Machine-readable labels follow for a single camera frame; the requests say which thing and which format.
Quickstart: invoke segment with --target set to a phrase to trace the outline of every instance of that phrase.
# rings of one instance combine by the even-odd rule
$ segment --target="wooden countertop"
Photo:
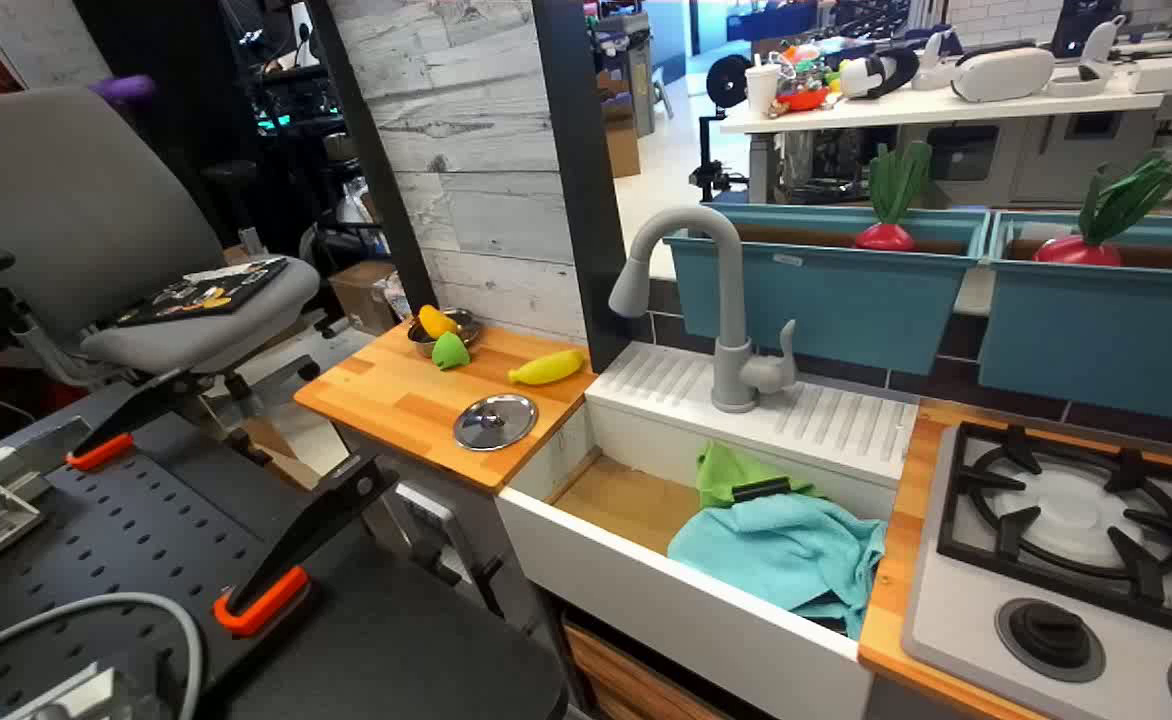
[[[472,354],[470,369],[439,372],[408,342],[408,326],[385,334],[343,366],[327,369],[321,382],[298,392],[299,408],[311,408],[353,432],[365,432],[398,451],[423,463],[447,470],[460,480],[500,491],[514,472],[560,427],[560,421],[585,402],[591,369],[548,387],[510,385],[510,369],[560,354],[569,344],[489,329]],[[451,435],[457,415],[480,402],[518,392],[536,402],[539,421],[532,435],[514,450],[472,451]]]
[[[1002,421],[992,413],[963,408],[963,404],[931,404],[928,402],[921,408],[918,427],[913,427],[913,445],[909,445],[909,462],[906,462],[898,514],[890,520],[890,552],[876,568],[876,590],[874,590],[863,633],[859,633],[859,664],[874,671],[883,671],[899,684],[913,684],[928,695],[940,695],[973,718],[1027,720],[1041,712],[1027,712],[995,693],[963,684],[963,680],[956,680],[931,664],[921,664],[906,652],[906,621],[909,621],[909,603],[913,603],[921,533],[926,533],[928,499],[931,499],[935,451],[940,451],[943,427],[956,427],[956,423],[1003,427],[1012,421]],[[1034,427],[1034,435],[1055,435],[1068,445],[1112,450],[1106,442],[1083,442],[1083,435],[1068,435],[1068,432]]]

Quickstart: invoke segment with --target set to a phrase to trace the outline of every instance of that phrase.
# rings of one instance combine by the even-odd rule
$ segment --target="stove knob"
[[[1055,603],[1021,603],[1012,638],[1027,655],[1055,670],[1083,670],[1092,661],[1089,623]]]

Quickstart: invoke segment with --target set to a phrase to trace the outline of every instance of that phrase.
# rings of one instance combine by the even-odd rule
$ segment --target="green plant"
[[[1172,166],[1149,155],[1129,176],[1106,186],[1106,167],[1092,176],[1089,201],[1081,205],[1075,232],[1089,245],[1106,245],[1140,226],[1172,191]]]
[[[868,205],[881,226],[899,226],[928,188],[931,144],[876,148],[868,166]]]

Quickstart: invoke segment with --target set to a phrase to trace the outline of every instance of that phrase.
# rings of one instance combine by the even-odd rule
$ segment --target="orange handle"
[[[69,451],[63,463],[75,470],[75,472],[96,472],[96,470],[129,458],[132,450],[136,450],[136,432],[115,432],[115,435],[107,435],[102,450],[91,450],[86,458]]]
[[[257,603],[247,603],[243,611],[230,607],[230,597],[215,597],[215,623],[243,641],[243,638],[260,638],[286,607],[298,603],[298,597],[310,591],[310,572],[298,565],[289,568],[268,591],[260,591]]]

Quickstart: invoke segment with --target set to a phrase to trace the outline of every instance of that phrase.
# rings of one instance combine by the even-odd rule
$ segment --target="faucet handle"
[[[781,329],[781,357],[747,357],[745,361],[740,382],[747,387],[785,392],[796,382],[791,334],[796,334],[796,320],[789,320]]]

